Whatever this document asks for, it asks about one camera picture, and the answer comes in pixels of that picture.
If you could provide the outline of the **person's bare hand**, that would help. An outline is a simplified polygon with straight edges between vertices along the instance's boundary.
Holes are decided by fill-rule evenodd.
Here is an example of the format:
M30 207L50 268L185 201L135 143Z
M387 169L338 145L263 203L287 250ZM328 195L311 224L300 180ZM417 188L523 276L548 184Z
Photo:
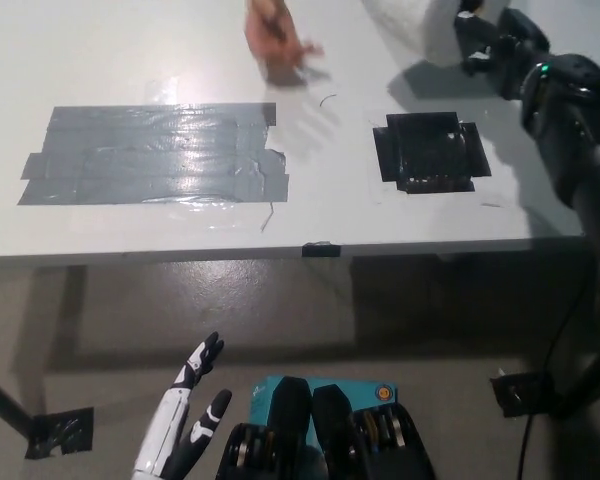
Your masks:
M245 37L252 55L270 66L296 68L324 54L320 45L300 40L285 1L247 1Z

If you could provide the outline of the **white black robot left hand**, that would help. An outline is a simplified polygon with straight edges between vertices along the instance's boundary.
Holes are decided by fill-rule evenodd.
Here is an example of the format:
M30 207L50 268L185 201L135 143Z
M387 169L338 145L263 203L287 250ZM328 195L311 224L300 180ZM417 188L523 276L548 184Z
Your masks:
M183 479L199 461L230 404L232 392L221 390L201 417L186 430L189 400L200 380L213 369L223 347L224 341L214 332L182 365L164 392L146 430L135 460L133 480Z

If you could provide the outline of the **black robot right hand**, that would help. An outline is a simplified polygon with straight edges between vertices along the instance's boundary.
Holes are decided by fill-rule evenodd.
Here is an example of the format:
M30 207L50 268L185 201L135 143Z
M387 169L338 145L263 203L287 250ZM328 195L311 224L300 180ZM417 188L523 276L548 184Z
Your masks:
M523 83L537 60L549 52L543 31L521 10L506 7L492 23L468 10L454 20L461 69L482 74L505 100L522 98Z

